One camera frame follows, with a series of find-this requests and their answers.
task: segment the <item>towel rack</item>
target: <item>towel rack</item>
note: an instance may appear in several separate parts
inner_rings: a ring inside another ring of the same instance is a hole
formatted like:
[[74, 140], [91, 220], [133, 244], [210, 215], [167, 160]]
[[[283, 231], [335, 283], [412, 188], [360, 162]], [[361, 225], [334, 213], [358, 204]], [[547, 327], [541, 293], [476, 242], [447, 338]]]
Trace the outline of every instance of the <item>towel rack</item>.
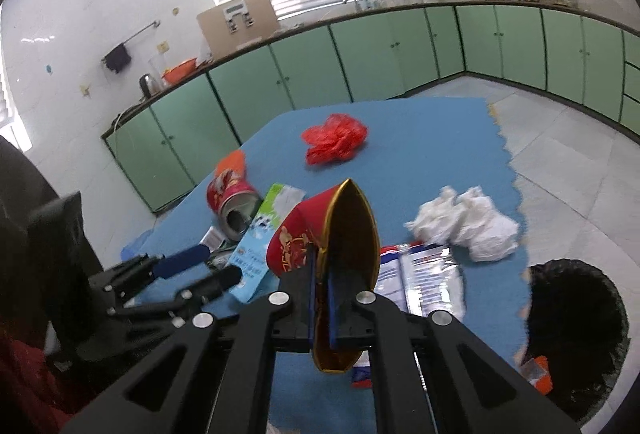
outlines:
[[126, 39], [124, 41], [122, 41], [122, 43], [126, 43], [129, 42], [131, 39], [133, 39], [136, 36], [139, 36], [142, 32], [144, 32], [147, 28], [157, 28], [158, 26], [160, 26], [160, 20], [155, 20], [153, 23], [149, 23], [148, 25], [146, 25], [144, 28], [142, 28], [141, 30], [138, 30], [135, 34], [133, 34], [131, 37], [129, 37], [129, 39]]

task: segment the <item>tiled floor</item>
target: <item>tiled floor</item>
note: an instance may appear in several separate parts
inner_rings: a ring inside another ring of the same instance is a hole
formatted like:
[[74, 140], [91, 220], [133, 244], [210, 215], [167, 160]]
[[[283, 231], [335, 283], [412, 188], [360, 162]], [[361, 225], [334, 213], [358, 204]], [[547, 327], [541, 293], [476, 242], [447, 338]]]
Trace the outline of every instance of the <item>tiled floor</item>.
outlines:
[[494, 104], [519, 174], [530, 263], [581, 259], [618, 288], [632, 340], [607, 403], [582, 429], [596, 434], [640, 370], [640, 146], [580, 111], [495, 82], [462, 77], [418, 96]]

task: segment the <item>orange bowl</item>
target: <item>orange bowl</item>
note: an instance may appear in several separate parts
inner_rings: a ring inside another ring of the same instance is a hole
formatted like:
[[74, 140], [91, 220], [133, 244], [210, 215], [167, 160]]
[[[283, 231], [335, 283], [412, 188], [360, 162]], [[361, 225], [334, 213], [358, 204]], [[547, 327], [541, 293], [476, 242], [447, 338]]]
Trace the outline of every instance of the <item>orange bowl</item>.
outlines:
[[171, 68], [168, 72], [162, 75], [162, 78], [166, 80], [169, 85], [178, 84], [182, 79], [187, 77], [196, 71], [196, 59], [188, 59], [182, 63], [180, 63], [175, 68]]

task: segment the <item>dark towel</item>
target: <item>dark towel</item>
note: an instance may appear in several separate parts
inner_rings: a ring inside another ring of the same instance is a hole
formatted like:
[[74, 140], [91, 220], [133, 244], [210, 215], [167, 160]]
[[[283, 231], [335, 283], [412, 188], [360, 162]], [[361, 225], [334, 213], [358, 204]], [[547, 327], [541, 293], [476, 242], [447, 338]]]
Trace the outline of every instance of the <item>dark towel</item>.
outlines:
[[120, 43], [111, 50], [105, 57], [104, 63], [111, 71], [120, 73], [124, 67], [131, 62], [131, 56], [127, 52], [124, 43]]

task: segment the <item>cardboard box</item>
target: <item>cardboard box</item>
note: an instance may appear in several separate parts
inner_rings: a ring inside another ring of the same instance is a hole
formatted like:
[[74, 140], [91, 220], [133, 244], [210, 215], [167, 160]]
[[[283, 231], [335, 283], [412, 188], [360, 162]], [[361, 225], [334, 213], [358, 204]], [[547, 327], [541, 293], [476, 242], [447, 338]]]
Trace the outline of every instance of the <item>cardboard box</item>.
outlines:
[[[245, 10], [248, 10], [253, 21], [250, 26], [246, 25], [242, 17]], [[229, 29], [225, 11], [238, 12], [232, 18], [237, 27], [235, 32]], [[232, 0], [206, 10], [196, 18], [214, 59], [223, 58], [255, 42], [268, 39], [280, 29], [271, 0]]]

